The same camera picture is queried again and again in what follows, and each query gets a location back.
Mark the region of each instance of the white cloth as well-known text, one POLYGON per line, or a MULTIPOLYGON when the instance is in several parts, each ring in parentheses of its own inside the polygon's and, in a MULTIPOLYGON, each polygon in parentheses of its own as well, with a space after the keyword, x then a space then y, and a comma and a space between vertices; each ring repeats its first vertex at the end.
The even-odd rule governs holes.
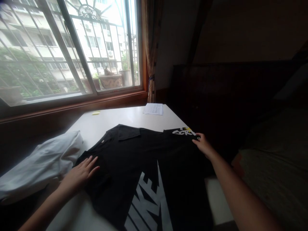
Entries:
POLYGON ((1 203, 14 203, 45 188, 52 180, 62 180, 81 155, 82 142, 80 131, 76 131, 38 145, 0 178, 1 203))

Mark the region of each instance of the curtain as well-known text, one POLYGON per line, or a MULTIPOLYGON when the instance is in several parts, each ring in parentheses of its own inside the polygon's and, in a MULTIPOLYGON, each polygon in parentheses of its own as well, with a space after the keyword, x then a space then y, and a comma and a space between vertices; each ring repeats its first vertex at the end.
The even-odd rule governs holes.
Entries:
POLYGON ((146 21, 146 54, 149 73, 148 103, 155 103, 155 66, 157 59, 158 41, 160 35, 160 22, 163 11, 163 0, 145 1, 146 21))

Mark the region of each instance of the right hand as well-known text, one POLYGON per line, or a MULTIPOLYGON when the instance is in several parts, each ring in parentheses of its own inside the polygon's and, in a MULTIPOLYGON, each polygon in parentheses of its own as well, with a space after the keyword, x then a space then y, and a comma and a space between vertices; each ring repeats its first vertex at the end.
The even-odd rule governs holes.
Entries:
POLYGON ((199 150, 205 155, 207 159, 212 161, 212 159, 218 155, 212 145, 206 140, 204 134, 196 133, 196 135, 200 136, 198 140, 192 140, 195 145, 199 148, 199 150))

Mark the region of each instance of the wooden headboard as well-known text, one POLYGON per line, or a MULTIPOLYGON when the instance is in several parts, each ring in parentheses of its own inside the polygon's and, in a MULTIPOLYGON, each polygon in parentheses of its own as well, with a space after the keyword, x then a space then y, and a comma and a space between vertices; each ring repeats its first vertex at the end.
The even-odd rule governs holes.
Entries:
POLYGON ((176 65, 167 105, 230 163, 252 122, 306 62, 176 65))

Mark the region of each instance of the sticky note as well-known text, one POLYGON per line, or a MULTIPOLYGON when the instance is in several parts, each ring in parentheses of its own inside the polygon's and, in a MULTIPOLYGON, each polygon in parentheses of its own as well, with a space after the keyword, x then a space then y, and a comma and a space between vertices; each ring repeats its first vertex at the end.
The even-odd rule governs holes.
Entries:
POLYGON ((99 113, 100 113, 100 111, 94 111, 93 113, 92 113, 92 115, 99 115, 99 113))

